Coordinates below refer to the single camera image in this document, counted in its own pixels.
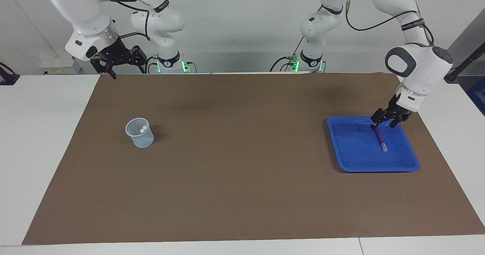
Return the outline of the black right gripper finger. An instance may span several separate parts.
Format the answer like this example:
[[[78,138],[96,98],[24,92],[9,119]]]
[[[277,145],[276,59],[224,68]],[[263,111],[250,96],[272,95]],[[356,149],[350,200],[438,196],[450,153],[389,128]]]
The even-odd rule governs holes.
[[[112,79],[116,80],[117,75],[113,71],[113,63],[111,61],[104,60],[91,60],[91,65],[98,74],[109,74]]]
[[[141,73],[147,73],[147,63],[148,58],[146,54],[142,51],[140,46],[134,46],[131,49],[131,65],[137,66]]]

